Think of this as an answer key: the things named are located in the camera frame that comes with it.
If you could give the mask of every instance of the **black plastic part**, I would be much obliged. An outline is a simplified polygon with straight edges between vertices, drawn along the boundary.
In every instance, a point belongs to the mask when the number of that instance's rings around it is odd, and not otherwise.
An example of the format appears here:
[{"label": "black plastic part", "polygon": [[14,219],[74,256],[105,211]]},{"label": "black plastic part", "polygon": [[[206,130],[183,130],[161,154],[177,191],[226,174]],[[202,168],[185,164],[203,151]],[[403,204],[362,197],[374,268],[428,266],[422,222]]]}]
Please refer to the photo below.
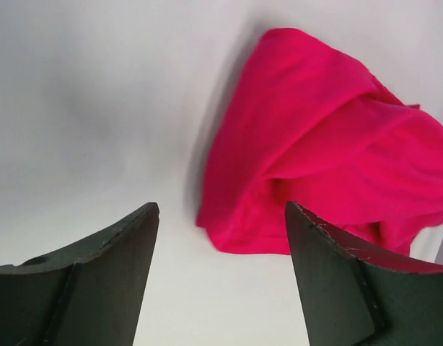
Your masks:
[{"label": "black plastic part", "polygon": [[310,346],[443,346],[443,266],[381,249],[288,203]]},{"label": "black plastic part", "polygon": [[0,346],[133,344],[159,225],[156,203],[18,267],[0,267]]}]

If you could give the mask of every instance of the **crumpled red fabric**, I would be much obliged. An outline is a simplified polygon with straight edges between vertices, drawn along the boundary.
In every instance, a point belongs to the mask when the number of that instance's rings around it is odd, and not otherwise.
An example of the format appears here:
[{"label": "crumpled red fabric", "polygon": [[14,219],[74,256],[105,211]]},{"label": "crumpled red fabric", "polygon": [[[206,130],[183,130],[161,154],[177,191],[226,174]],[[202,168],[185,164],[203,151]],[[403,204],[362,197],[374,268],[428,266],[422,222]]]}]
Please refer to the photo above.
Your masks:
[{"label": "crumpled red fabric", "polygon": [[262,36],[245,64],[197,225],[223,252],[289,254],[289,200],[400,254],[443,223],[443,126],[361,62],[286,28]]}]

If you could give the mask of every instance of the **white surface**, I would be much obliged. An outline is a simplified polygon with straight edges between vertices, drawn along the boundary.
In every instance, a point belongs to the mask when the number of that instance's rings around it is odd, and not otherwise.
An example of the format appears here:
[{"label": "white surface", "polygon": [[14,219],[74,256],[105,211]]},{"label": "white surface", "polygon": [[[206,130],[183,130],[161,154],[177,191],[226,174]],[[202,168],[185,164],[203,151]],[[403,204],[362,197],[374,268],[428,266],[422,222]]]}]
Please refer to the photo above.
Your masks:
[{"label": "white surface", "polygon": [[442,0],[0,0],[0,264],[155,200],[136,345],[306,345],[291,260],[220,254],[193,226],[229,76],[287,25],[443,122]]}]

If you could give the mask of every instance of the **pink fabric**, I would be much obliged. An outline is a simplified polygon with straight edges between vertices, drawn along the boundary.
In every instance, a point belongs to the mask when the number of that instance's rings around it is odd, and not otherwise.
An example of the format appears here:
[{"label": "pink fabric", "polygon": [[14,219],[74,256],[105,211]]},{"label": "pink fabric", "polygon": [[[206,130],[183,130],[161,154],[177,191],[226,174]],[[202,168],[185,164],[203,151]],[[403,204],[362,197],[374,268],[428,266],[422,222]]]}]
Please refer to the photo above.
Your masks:
[{"label": "pink fabric", "polygon": [[284,207],[400,254],[443,223],[443,127],[359,61],[295,29],[267,32],[211,148],[197,224],[238,254],[289,254]]}]

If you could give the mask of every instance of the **red napkin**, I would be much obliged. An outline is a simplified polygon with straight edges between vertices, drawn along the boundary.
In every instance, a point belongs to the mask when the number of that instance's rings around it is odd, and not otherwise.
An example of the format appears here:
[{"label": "red napkin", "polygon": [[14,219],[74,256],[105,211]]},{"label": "red napkin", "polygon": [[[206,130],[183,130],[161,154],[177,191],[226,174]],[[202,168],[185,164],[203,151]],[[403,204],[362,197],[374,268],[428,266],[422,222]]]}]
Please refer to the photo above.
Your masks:
[{"label": "red napkin", "polygon": [[197,224],[238,254],[289,254],[284,207],[400,254],[443,223],[443,127],[359,61],[295,29],[267,32],[211,148]]}]

